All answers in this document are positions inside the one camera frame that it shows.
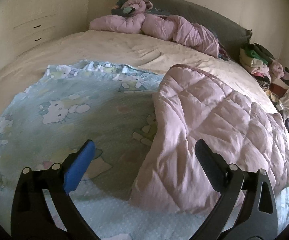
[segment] drawer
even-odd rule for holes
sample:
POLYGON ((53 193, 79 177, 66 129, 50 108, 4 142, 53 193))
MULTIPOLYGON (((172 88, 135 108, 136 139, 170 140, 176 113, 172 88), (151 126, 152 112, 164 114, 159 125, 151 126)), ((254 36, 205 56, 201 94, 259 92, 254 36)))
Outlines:
POLYGON ((55 20, 55 15, 50 15, 14 27, 14 40, 19 41, 22 40, 24 37, 31 36, 35 33, 40 32, 41 30, 51 28, 56 25, 55 20))
POLYGON ((16 54, 18 56, 39 44, 52 40, 53 38, 55 38, 55 36, 56 36, 55 27, 51 27, 36 32, 33 35, 27 36, 20 41, 16 41, 14 43, 16 54))

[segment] white bedsheet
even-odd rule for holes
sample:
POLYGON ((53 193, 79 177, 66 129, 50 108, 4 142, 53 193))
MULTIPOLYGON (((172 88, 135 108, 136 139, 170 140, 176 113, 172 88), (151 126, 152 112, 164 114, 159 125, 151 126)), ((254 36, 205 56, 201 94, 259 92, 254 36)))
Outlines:
POLYGON ((0 71, 0 115, 14 95, 43 76, 49 64, 70 64, 81 59, 125 63, 156 73, 166 73, 178 63, 198 66, 249 96, 266 112, 277 112, 258 83, 235 62, 214 59, 188 47, 145 35, 87 31, 35 47, 3 68, 0 71))

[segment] blue hello kitty blanket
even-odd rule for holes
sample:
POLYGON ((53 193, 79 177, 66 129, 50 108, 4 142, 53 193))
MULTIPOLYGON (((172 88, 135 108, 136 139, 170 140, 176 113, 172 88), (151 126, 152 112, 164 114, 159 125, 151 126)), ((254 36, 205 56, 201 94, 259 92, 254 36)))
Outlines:
MULTIPOLYGON (((70 194, 102 239, 189 239, 205 216, 144 212, 128 204, 130 189, 157 126, 152 94, 161 75, 129 65, 83 60, 50 65, 14 97, 0 117, 0 223, 9 232, 14 190, 24 167, 49 168, 87 139, 96 156, 70 194)), ((45 192, 58 227, 62 222, 45 192)), ((289 221, 289 189, 278 196, 279 226, 289 221)), ((227 228, 233 225, 234 210, 227 228)))

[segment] blanket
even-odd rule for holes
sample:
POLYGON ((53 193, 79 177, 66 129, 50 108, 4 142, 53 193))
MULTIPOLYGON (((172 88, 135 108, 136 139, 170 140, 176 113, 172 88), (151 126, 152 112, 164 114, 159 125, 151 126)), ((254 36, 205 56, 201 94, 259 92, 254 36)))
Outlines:
MULTIPOLYGON (((132 205, 209 212, 219 193, 195 157, 198 139, 242 170, 265 169, 275 194, 288 187, 289 135, 280 114, 265 113, 215 76, 188 65, 174 65, 153 99, 158 130, 134 181, 132 205)), ((236 205, 242 201, 241 192, 236 205)))
POLYGON ((118 200, 127 206, 157 130, 152 94, 161 80, 162 75, 129 65, 83 60, 50 65, 38 83, 16 95, 0 117, 0 223, 10 226, 14 190, 24 167, 35 171, 61 163, 87 139, 95 142, 96 155, 72 193, 77 194, 75 203, 83 210, 85 203, 101 207, 118 200))
POLYGON ((90 22, 89 30, 119 33, 143 32, 164 41, 175 41, 199 52, 219 57, 219 41, 207 28, 197 23, 190 23, 179 15, 170 15, 163 19, 157 15, 146 14, 152 8, 148 0, 128 0, 123 8, 132 8, 131 17, 106 15, 90 22))

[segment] pile of clothes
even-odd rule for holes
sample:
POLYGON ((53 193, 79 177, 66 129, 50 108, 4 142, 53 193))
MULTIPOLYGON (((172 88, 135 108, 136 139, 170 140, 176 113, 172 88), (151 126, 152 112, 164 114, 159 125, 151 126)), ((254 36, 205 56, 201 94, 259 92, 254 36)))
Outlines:
POLYGON ((229 60, 217 36, 206 27, 190 23, 179 15, 149 13, 153 4, 148 0, 128 0, 118 15, 106 15, 90 22, 89 30, 145 34, 164 41, 174 41, 215 58, 229 60))
POLYGON ((257 43, 246 44, 240 49, 240 63, 266 92, 289 132, 289 114, 279 101, 289 88, 288 68, 284 68, 265 47, 257 43))

